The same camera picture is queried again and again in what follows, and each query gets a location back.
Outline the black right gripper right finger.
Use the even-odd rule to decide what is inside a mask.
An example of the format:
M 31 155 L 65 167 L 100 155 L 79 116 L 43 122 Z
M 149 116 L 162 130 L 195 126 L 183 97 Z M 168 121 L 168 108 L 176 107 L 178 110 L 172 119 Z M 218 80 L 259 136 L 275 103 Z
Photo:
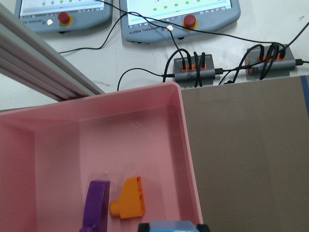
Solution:
M 207 224 L 197 224 L 197 230 L 199 232 L 210 232 L 210 229 Z

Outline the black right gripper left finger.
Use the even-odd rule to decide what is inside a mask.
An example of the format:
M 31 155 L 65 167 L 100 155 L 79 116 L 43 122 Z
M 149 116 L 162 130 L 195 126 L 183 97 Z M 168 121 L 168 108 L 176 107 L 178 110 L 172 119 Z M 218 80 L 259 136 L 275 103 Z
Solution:
M 138 225 L 138 232 L 149 232 L 150 224 L 149 223 L 140 223 Z

